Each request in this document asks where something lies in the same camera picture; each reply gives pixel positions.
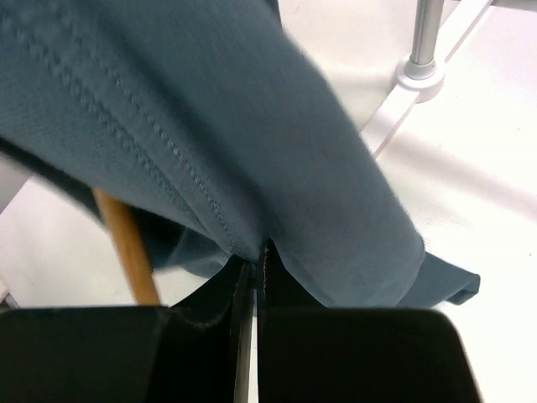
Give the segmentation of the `wooden hanger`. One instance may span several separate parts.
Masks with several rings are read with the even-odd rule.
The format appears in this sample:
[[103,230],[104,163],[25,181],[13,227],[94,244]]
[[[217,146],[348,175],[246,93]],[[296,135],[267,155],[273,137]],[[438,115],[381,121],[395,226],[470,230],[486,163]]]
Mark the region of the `wooden hanger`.
[[93,188],[92,193],[117,252],[133,299],[141,306],[159,306],[153,268],[130,206]]

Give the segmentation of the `blue t shirt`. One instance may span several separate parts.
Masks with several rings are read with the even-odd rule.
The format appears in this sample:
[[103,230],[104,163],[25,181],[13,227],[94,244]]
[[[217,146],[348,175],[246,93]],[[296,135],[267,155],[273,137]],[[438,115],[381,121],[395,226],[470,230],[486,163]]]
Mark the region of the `blue t shirt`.
[[4,1],[1,151],[90,211],[133,208],[156,268],[272,241],[325,306],[461,304],[322,74],[263,1]]

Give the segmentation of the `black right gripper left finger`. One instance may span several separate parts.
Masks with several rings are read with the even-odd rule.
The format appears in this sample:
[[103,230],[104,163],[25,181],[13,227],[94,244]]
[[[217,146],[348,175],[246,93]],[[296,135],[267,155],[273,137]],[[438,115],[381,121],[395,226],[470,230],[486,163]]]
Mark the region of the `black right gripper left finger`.
[[247,401],[250,274],[232,258],[172,307],[2,311],[2,401]]

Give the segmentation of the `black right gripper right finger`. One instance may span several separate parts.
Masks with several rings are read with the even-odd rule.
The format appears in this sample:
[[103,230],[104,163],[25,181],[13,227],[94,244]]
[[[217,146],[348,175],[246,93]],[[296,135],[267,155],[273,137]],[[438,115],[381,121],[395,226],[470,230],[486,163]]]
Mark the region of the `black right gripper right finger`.
[[272,242],[257,272],[260,401],[480,401],[459,334],[438,311],[326,308]]

